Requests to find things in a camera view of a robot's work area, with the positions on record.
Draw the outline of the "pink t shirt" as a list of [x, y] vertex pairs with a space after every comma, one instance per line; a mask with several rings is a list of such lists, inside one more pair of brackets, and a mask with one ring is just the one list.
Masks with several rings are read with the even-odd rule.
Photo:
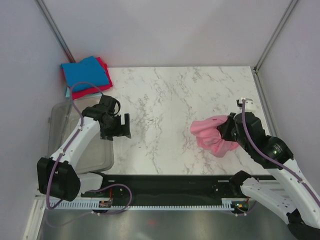
[[210, 150], [217, 158], [224, 157], [227, 152], [240, 146], [237, 142], [224, 140], [218, 131], [218, 126], [224, 124], [227, 119], [226, 115], [217, 115], [205, 120], [195, 120], [189, 128], [190, 133], [196, 137], [197, 145]]

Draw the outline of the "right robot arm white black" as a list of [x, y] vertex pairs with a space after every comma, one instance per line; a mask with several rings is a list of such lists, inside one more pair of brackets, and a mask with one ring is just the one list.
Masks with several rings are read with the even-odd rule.
[[223, 140], [238, 143], [244, 151], [268, 171], [286, 193], [283, 197], [262, 186], [241, 170], [229, 180], [235, 197], [245, 195], [275, 213], [298, 240], [320, 238], [320, 197], [306, 180], [283, 140], [265, 133], [261, 120], [251, 112], [231, 113], [218, 125]]

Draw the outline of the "clear plastic bin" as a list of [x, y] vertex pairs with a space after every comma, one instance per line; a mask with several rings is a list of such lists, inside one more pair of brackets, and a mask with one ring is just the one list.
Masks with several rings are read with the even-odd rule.
[[[100, 97], [87, 97], [77, 99], [72, 105], [71, 101], [56, 104], [51, 111], [50, 131], [48, 142], [48, 157], [57, 157], [64, 144], [80, 126], [81, 118], [75, 107], [83, 111], [87, 107], [98, 104]], [[84, 121], [82, 131], [68, 147], [61, 162], [71, 160], [69, 163], [78, 175], [88, 172], [103, 172], [114, 165], [113, 142], [101, 139], [100, 127], [89, 127]]]

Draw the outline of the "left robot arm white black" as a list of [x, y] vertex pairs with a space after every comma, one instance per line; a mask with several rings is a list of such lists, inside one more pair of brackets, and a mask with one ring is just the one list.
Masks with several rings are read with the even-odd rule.
[[103, 176], [88, 169], [77, 173], [76, 167], [89, 143], [96, 135], [101, 140], [131, 138], [130, 115], [120, 115], [121, 104], [112, 96], [102, 95], [99, 103], [79, 112], [80, 119], [65, 142], [50, 156], [37, 162], [39, 192], [62, 201], [73, 201], [78, 194], [93, 191], [106, 196], [110, 185]]

